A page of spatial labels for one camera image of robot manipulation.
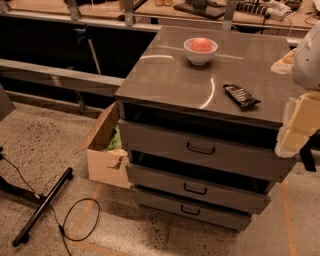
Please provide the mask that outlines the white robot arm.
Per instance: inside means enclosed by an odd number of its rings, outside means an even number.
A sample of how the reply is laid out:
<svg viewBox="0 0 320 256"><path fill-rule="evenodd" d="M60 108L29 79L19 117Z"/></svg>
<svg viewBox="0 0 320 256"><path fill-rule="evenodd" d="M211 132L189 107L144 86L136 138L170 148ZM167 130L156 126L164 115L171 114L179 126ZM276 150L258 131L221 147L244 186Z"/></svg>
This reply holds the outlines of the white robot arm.
<svg viewBox="0 0 320 256"><path fill-rule="evenodd" d="M271 70L291 74L295 84L308 90L297 99L288 99L277 136L276 155L291 158L320 129L320 21Z"/></svg>

